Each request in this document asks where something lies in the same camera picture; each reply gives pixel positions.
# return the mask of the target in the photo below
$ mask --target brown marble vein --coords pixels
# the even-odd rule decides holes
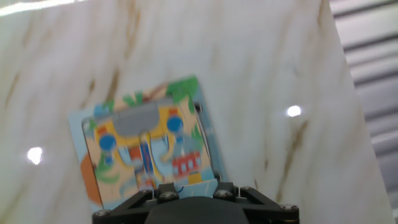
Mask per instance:
[[[31,19],[31,20],[29,21],[28,29],[27,29],[27,31],[26,31],[26,33],[25,33],[23,39],[22,39],[22,45],[23,45],[24,47],[27,47],[27,45],[28,45],[28,43],[29,43],[29,41],[30,41],[30,38],[32,37],[32,32],[33,32],[33,30],[34,30],[34,29],[33,29],[33,23],[34,23],[34,20]]]
[[[318,12],[318,17],[317,17],[317,22],[318,22],[319,27],[322,26],[322,17],[323,17],[322,12],[326,6],[328,6],[328,1],[322,0],[321,4],[319,5],[319,12]]]
[[[282,176],[282,180],[280,182],[279,185],[279,189],[276,195],[276,201],[277,202],[281,202],[283,199],[283,188],[284,188],[284,184],[286,182],[286,178],[289,174],[289,170],[290,167],[292,165],[293,162],[293,158],[294,158],[294,154],[302,147],[303,144],[303,135],[305,130],[307,129],[308,126],[308,121],[305,121],[300,128],[298,129],[298,131],[295,134],[295,138],[292,141],[292,145],[291,148],[289,149],[288,153],[287,153],[287,157],[286,157],[286,161],[285,161],[285,167],[284,167],[284,173]]]
[[[118,89],[119,76],[120,76],[119,69],[115,69],[115,71],[113,73],[111,85],[109,86],[108,93],[106,94],[105,101],[114,99],[114,95],[116,93],[116,90]]]
[[[141,18],[141,12],[137,9],[136,2],[131,1],[128,7],[128,22],[127,22],[127,41],[128,47],[124,53],[125,58],[129,58],[131,52],[134,50],[137,42],[139,22]]]
[[[15,89],[15,86],[17,85],[18,80],[19,80],[19,73],[17,73],[17,75],[14,77],[14,81],[12,82],[10,92],[7,95],[6,103],[4,104],[5,108],[7,108],[7,106],[8,106],[8,103],[11,99],[12,94],[14,93],[14,89]]]
[[[94,88],[95,88],[95,79],[92,79],[90,82],[90,86],[88,87],[87,97],[81,103],[80,108],[86,107],[88,98],[91,96],[92,92],[94,91]]]

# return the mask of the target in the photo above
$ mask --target green leaf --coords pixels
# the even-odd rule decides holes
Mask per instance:
[[[136,93],[136,100],[137,100],[137,104],[142,104],[142,93]]]
[[[185,97],[186,97],[186,95],[183,94],[183,93],[175,93],[175,94],[173,94],[173,102],[174,102],[174,103],[179,103],[179,102],[181,102]]]
[[[110,112],[110,113],[112,113],[113,112],[113,106],[114,106],[114,100],[110,100],[110,101],[108,101],[108,102],[105,102],[105,103],[103,103],[102,104],[102,109],[108,109],[108,111]]]
[[[99,181],[99,182],[104,182],[107,184],[114,184],[119,180],[120,174],[115,174],[114,176],[109,176],[109,177],[106,177],[106,176],[103,176],[102,174],[100,174],[100,175],[96,175],[96,178],[97,178],[97,181]]]
[[[188,99],[188,107],[189,107],[189,112],[191,112],[191,114],[195,113],[195,105],[192,102],[192,98]]]
[[[135,106],[136,102],[134,102],[134,100],[131,98],[130,95],[126,95],[123,97],[123,102],[125,102],[125,104],[129,105],[129,106]]]
[[[109,171],[112,166],[105,165],[105,154],[101,153],[101,158],[99,159],[98,167],[95,170],[95,174],[101,175],[101,173]]]
[[[198,125],[195,125],[195,129],[192,131],[191,136],[194,140],[196,140],[198,146],[197,147],[202,147],[204,142],[203,142],[203,137],[200,134]]]
[[[89,130],[94,130],[97,127],[97,124],[93,119],[90,119],[89,125],[90,125]]]
[[[198,80],[195,77],[170,83],[167,87],[166,94],[172,94],[175,103],[179,103],[186,96],[194,97],[198,89]]]

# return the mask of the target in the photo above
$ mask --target white marble countertop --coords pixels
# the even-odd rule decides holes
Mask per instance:
[[[326,0],[95,0],[1,16],[0,223],[90,223],[68,113],[189,73],[236,185],[298,205],[306,224],[394,223]]]

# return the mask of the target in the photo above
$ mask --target corrugated metal wall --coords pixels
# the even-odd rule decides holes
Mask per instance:
[[[398,224],[398,0],[330,7]]]

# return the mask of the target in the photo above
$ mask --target gray shape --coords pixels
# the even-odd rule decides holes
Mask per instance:
[[[160,117],[157,105],[153,102],[121,111],[118,118],[112,117],[112,119],[118,135],[131,137],[155,128]]]
[[[119,119],[119,115],[117,113],[115,113],[115,114],[107,114],[104,116],[100,116],[99,118],[95,118],[95,123],[97,125],[101,125],[101,124],[107,122],[107,120],[109,118],[111,118],[114,121],[115,119]]]

